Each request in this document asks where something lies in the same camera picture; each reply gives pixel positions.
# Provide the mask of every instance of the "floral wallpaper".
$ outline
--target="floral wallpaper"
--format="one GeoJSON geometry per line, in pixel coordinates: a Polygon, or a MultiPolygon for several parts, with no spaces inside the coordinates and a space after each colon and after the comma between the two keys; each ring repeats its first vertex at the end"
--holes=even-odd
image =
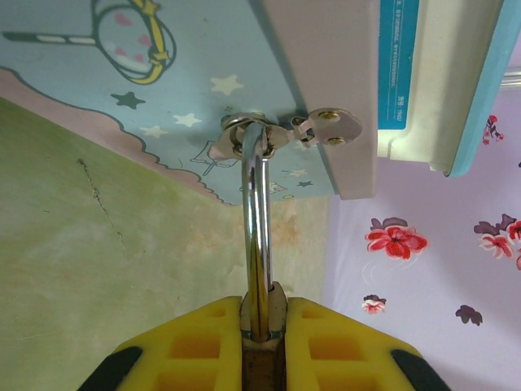
{"type": "Polygon", "coordinates": [[[414,345],[453,390],[521,390],[521,91],[497,96],[470,172],[380,160],[334,200],[324,302],[414,345]]]}

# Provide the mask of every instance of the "red flower print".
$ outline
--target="red flower print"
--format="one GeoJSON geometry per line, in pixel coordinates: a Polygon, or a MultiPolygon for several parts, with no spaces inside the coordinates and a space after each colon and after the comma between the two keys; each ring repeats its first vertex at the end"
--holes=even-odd
{"type": "Polygon", "coordinates": [[[391,258],[409,260],[411,253],[421,253],[428,246],[427,238],[416,233],[410,226],[388,226],[383,229],[372,230],[366,235],[370,241],[368,251],[385,249],[391,258]]]}
{"type": "Polygon", "coordinates": [[[514,252],[508,244],[508,239],[503,235],[482,234],[479,239],[481,240],[479,246],[485,250],[494,250],[496,259],[501,258],[503,255],[506,257],[514,256],[514,252]]]}
{"type": "Polygon", "coordinates": [[[376,295],[369,295],[364,297],[364,302],[362,303],[361,308],[370,315],[379,314],[385,312],[386,302],[386,299],[380,299],[376,295]]]}
{"type": "Polygon", "coordinates": [[[513,244],[516,240],[521,242],[521,220],[511,223],[506,228],[509,241],[513,244]]]}

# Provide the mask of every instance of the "metal hook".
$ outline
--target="metal hook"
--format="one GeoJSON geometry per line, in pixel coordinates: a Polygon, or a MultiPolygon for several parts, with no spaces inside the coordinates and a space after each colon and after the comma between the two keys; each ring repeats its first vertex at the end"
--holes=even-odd
{"type": "Polygon", "coordinates": [[[250,297],[252,339],[269,339],[268,291],[271,290],[269,226],[268,135],[265,125],[252,122],[246,128],[242,146],[244,239],[247,285],[250,297]]]}

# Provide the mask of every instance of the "star print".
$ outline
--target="star print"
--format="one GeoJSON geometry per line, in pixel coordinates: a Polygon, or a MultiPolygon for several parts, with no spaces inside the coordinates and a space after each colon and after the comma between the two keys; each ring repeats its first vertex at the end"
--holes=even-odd
{"type": "Polygon", "coordinates": [[[292,177],[297,177],[297,178],[301,177],[302,175],[307,175],[308,174],[305,169],[293,169],[289,173],[290,173],[290,175],[292,177]]]}
{"type": "Polygon", "coordinates": [[[237,82],[237,75],[231,75],[224,79],[212,77],[210,78],[210,81],[215,85],[212,88],[213,92],[222,92],[226,96],[230,96],[233,91],[244,87],[242,84],[237,82]]]}
{"type": "Polygon", "coordinates": [[[177,125],[184,125],[184,126],[188,126],[189,128],[191,128],[197,122],[201,122],[201,120],[198,120],[197,118],[195,118],[195,114],[193,112],[191,112],[190,114],[187,114],[185,116],[173,116],[173,117],[177,120],[177,122],[176,122],[177,125]]]}
{"type": "Polygon", "coordinates": [[[133,92],[127,92],[125,95],[111,94],[111,97],[117,99],[116,104],[118,106],[126,106],[127,108],[132,108],[133,110],[135,110],[140,103],[146,102],[145,100],[136,98],[136,95],[134,95],[133,92]]]}
{"type": "Polygon", "coordinates": [[[143,132],[145,132],[145,136],[152,136],[155,138],[161,137],[162,134],[167,134],[168,132],[165,132],[162,130],[158,125],[152,126],[151,128],[139,128],[143,132]]]}

